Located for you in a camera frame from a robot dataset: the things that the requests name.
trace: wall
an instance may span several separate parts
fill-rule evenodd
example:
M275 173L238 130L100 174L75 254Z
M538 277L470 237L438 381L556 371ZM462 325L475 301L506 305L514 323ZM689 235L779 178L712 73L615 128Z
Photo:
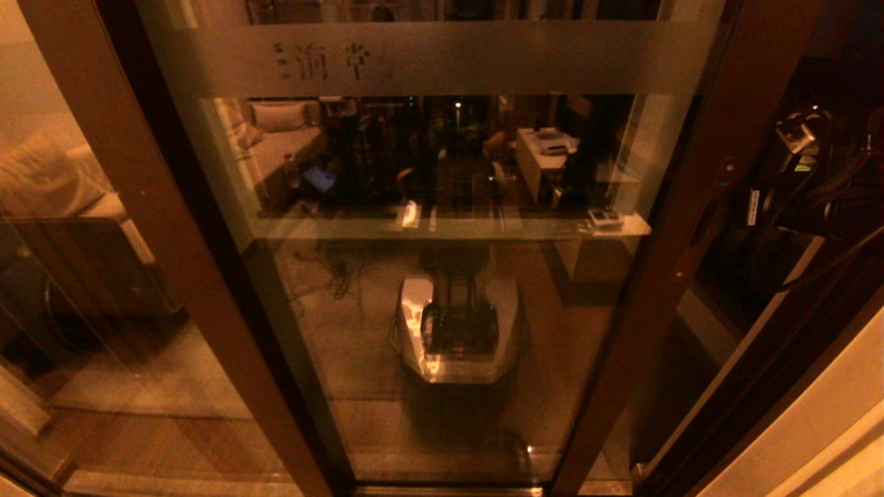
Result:
M64 149L86 143L42 61L15 0L0 0L0 151L49 127L63 130L53 136Z
M248 26L246 0L190 0L201 27Z
M700 497L769 495L811 463L884 401L882 350L884 310L879 310L810 387Z

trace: tiled floor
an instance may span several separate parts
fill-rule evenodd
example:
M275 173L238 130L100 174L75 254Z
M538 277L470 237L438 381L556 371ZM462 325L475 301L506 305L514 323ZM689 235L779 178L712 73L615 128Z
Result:
M304 294L293 312L358 478L532 483L552 476L613 308L563 305L539 244L490 251L484 276L517 279L530 336L517 366L496 384L443 386L404 368L387 343L399 285L422 272L418 250L340 250L334 257L358 274L339 299L324 288L328 264L316 262L324 255L311 243L278 250L283 280Z

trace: cushion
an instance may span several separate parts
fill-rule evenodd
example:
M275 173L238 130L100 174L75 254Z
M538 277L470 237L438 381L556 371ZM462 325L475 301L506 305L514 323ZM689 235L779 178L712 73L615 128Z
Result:
M26 218L78 214L110 191L106 179L95 179L101 168L91 153L80 149L68 160L50 136L31 136L0 156L0 209Z
M228 129L236 129L245 121L245 118L242 115L242 110L236 102L236 99L216 98L215 105L218 109L218 113L223 113L224 118L226 118L226 125L229 126Z
M233 134L236 137L236 144L239 145L242 150L251 149L254 145L260 143L261 140L264 139L264 132L247 122L242 122L237 126L233 130Z
M296 132L265 134L264 140L252 149L251 162L255 163L252 180L260 182L274 174L285 162L286 155L291 154L296 163L309 159L314 148L322 145L317 143L322 136L322 130L315 126Z
M307 124L304 102L286 105L252 104L255 124L270 133L280 131L296 131Z
M107 194L97 202L88 206L79 215L80 218L107 218L122 223L129 219L126 207L119 200L119 194Z

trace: frosted glass band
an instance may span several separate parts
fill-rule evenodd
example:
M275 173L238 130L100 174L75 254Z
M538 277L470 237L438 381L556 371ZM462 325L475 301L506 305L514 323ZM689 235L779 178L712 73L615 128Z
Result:
M188 97L692 94L715 22L490 21L152 31Z

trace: label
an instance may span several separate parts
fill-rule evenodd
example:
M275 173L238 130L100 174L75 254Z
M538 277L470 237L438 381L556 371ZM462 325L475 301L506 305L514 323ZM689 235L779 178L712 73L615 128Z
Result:
M746 213L746 225L755 226L758 220L758 199L761 197L761 190L751 190L749 193L749 212Z

